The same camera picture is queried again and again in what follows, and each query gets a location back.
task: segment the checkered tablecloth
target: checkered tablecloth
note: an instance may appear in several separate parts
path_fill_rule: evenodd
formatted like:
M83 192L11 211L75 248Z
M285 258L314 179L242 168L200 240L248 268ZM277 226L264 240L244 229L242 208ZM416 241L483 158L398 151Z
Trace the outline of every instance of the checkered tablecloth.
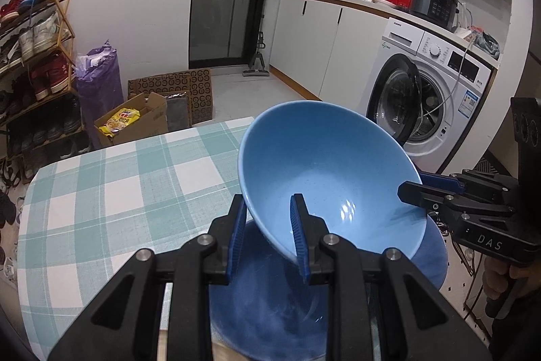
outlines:
M240 193L237 156L252 121L186 129L40 169L18 242L24 325L40 359L134 251L179 248L227 214ZM169 299L166 290L163 329Z

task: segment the white cabinet door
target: white cabinet door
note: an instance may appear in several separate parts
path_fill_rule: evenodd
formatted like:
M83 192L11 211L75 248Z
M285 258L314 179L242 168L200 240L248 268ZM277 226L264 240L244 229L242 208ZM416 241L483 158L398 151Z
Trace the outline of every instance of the white cabinet door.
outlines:
M331 56L340 9L314 0L280 2L270 63L316 96Z
M388 20L344 8L319 98L357 110Z

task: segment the yellow package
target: yellow package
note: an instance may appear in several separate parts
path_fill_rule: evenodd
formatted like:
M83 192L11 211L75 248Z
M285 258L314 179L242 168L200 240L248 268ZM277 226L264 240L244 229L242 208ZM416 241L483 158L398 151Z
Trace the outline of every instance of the yellow package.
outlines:
M134 121L137 121L140 117L141 113L137 109L122 108L107 120L105 126L101 126L99 129L107 137L113 138L123 128L129 126Z

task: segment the purple bag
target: purple bag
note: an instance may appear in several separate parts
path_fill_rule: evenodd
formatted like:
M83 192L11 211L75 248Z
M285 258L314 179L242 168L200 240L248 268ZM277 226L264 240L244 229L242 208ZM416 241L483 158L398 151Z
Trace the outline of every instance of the purple bag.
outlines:
M118 56L109 40L77 58L75 75L83 120L94 148L99 149L94 121L124 102Z

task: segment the washing machine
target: washing machine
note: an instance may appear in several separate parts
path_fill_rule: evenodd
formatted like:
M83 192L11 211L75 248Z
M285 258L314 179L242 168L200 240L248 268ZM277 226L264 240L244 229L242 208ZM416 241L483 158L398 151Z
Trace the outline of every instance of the washing machine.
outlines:
M424 172L441 173L488 93L492 69L421 28L389 19L357 111L402 145Z

